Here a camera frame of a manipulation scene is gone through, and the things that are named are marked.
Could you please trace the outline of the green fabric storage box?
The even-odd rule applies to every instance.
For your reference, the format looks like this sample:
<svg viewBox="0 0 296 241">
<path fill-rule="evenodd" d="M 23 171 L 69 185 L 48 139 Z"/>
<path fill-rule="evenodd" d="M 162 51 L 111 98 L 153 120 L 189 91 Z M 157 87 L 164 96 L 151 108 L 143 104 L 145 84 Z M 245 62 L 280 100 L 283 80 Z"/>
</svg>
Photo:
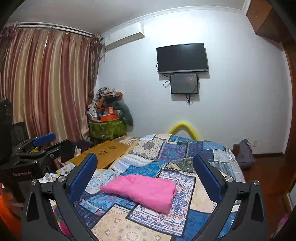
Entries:
<svg viewBox="0 0 296 241">
<path fill-rule="evenodd" d="M 120 119 L 105 122 L 89 120 L 89 135 L 101 140 L 114 140 L 126 135 L 126 125 Z"/>
</svg>

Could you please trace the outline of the pink button-up cardigan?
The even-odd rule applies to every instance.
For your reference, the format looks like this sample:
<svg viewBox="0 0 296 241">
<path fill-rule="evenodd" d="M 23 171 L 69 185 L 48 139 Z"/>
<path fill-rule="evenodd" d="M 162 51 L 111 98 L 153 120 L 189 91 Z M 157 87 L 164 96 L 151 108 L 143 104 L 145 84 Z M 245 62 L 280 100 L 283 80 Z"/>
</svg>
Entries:
<svg viewBox="0 0 296 241">
<path fill-rule="evenodd" d="M 172 180 L 134 174 L 118 176 L 101 186 L 100 190 L 106 194 L 129 198 L 164 214 L 170 212 L 173 198 L 177 194 L 176 184 Z"/>
</svg>

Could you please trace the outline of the patchwork patterned bedspread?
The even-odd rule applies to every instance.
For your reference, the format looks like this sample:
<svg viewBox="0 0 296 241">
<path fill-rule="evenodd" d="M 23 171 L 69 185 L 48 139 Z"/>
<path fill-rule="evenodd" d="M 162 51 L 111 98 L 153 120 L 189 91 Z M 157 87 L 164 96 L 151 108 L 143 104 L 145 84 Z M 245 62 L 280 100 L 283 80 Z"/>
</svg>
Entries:
<svg viewBox="0 0 296 241">
<path fill-rule="evenodd" d="M 196 154 L 202 154 L 222 175 L 244 182 L 232 151 L 214 142 L 169 133 L 121 137 L 114 142 L 129 148 L 109 168 L 96 170 L 81 198 L 74 203 L 97 240 L 193 240 L 217 206 L 194 170 Z M 174 181 L 177 194 L 170 212 L 160 214 L 100 190 L 116 177 L 129 174 Z"/>
</svg>

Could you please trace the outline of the pile of patterned clothes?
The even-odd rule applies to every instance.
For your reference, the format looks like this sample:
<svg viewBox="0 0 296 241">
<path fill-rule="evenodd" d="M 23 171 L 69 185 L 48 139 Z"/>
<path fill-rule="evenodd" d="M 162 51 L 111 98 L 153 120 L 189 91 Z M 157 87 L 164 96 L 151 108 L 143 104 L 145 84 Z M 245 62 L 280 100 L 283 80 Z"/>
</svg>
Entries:
<svg viewBox="0 0 296 241">
<path fill-rule="evenodd" d="M 94 97 L 96 107 L 101 109 L 104 107 L 104 104 L 122 100 L 123 94 L 120 91 L 108 87 L 102 87 L 97 90 Z"/>
</svg>

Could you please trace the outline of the white wall air conditioner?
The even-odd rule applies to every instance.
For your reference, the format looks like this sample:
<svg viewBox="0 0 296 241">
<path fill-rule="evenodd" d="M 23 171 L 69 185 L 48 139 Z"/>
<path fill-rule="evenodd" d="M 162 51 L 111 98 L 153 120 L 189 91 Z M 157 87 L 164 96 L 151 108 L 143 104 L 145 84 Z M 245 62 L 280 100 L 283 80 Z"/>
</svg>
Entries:
<svg viewBox="0 0 296 241">
<path fill-rule="evenodd" d="M 143 38 L 144 27 L 142 23 L 138 22 L 108 34 L 103 37 L 103 40 L 105 48 L 107 50 L 112 50 Z"/>
</svg>

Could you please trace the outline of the scattered papers beside bed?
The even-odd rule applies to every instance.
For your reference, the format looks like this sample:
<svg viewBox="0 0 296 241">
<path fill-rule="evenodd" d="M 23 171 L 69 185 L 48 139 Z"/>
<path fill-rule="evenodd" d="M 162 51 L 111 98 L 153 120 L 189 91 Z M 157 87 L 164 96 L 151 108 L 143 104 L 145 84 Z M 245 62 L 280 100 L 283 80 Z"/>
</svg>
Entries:
<svg viewBox="0 0 296 241">
<path fill-rule="evenodd" d="M 75 166 L 70 161 L 62 163 L 60 158 L 55 159 L 51 164 L 46 166 L 45 175 L 39 178 L 38 181 L 40 183 L 54 182 L 60 176 L 67 176 Z"/>
</svg>

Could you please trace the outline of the purple grey backpack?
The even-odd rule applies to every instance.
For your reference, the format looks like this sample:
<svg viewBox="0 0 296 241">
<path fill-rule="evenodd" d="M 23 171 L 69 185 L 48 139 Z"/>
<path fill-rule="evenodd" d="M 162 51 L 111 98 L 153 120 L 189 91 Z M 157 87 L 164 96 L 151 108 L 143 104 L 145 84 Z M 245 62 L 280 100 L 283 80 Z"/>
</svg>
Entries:
<svg viewBox="0 0 296 241">
<path fill-rule="evenodd" d="M 239 143 L 239 151 L 236 160 L 242 170 L 248 169 L 255 164 L 256 161 L 252 154 L 251 144 L 247 139 Z"/>
</svg>

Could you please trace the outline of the pink beige striped curtain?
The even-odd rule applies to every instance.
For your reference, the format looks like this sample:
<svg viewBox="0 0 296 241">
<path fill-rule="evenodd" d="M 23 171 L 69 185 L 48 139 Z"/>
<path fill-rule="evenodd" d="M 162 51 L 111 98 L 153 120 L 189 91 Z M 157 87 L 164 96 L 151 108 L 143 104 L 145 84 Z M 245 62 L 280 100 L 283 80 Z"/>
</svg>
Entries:
<svg viewBox="0 0 296 241">
<path fill-rule="evenodd" d="M 1 30 L 1 98 L 13 104 L 13 122 L 29 137 L 86 140 L 87 107 L 94 97 L 101 37 L 43 28 Z"/>
</svg>

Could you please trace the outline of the brown wooden door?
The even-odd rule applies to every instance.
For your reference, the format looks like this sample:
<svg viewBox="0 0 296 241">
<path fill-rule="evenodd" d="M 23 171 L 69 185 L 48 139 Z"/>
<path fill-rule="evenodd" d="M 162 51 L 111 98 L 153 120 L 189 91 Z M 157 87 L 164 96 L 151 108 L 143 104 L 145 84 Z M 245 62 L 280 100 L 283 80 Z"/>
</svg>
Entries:
<svg viewBox="0 0 296 241">
<path fill-rule="evenodd" d="M 287 59 L 288 82 L 288 135 L 285 149 L 285 170 L 283 192 L 289 192 L 295 181 L 295 41 L 282 43 Z"/>
</svg>

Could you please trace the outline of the brown wooden overhead cabinet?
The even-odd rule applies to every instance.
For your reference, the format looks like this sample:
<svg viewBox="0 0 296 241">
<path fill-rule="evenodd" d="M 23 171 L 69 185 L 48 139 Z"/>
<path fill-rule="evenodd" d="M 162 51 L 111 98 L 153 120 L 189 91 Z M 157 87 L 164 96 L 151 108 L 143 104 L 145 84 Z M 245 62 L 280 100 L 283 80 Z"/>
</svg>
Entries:
<svg viewBox="0 0 296 241">
<path fill-rule="evenodd" d="M 256 35 L 277 43 L 283 41 L 287 28 L 267 1 L 251 1 L 246 15 Z"/>
</svg>

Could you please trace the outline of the large black wall television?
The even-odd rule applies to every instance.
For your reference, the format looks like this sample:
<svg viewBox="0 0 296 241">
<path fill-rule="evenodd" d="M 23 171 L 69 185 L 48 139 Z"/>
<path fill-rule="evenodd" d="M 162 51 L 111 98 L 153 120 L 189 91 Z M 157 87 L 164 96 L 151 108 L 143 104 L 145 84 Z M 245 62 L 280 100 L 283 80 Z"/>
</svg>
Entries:
<svg viewBox="0 0 296 241">
<path fill-rule="evenodd" d="M 209 71 L 203 43 L 179 44 L 156 48 L 161 74 Z"/>
</svg>

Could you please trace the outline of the orange box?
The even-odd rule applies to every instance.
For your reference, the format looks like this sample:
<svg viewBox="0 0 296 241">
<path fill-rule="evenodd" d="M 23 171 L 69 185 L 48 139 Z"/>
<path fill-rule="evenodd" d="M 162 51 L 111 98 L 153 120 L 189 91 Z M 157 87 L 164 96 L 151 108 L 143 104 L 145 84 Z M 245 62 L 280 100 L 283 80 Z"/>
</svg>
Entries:
<svg viewBox="0 0 296 241">
<path fill-rule="evenodd" d="M 113 121 L 113 120 L 117 120 L 117 119 L 118 119 L 117 114 L 106 114 L 106 115 L 102 115 L 100 117 L 101 122 Z"/>
</svg>

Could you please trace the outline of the small black wall monitor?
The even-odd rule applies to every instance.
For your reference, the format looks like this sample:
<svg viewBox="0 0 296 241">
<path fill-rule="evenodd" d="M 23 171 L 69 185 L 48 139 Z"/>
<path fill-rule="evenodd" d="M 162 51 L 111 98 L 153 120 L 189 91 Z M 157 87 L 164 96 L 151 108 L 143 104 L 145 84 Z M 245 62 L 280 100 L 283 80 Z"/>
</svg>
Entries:
<svg viewBox="0 0 296 241">
<path fill-rule="evenodd" d="M 197 73 L 176 73 L 170 75 L 171 94 L 198 94 Z"/>
</svg>

